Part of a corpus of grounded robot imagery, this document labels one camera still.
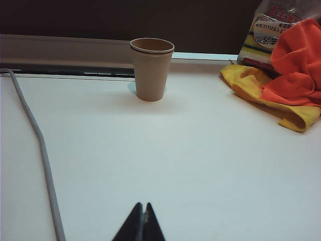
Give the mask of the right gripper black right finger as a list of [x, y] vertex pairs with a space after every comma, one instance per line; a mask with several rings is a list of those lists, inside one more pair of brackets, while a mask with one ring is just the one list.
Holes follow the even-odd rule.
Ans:
[[162, 229], [150, 202], [147, 204], [143, 215], [142, 240], [165, 241]]

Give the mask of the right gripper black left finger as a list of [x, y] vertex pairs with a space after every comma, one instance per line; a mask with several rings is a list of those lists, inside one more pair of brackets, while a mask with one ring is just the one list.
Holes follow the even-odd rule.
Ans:
[[142, 240], [142, 204], [138, 202], [112, 241], [122, 240]]

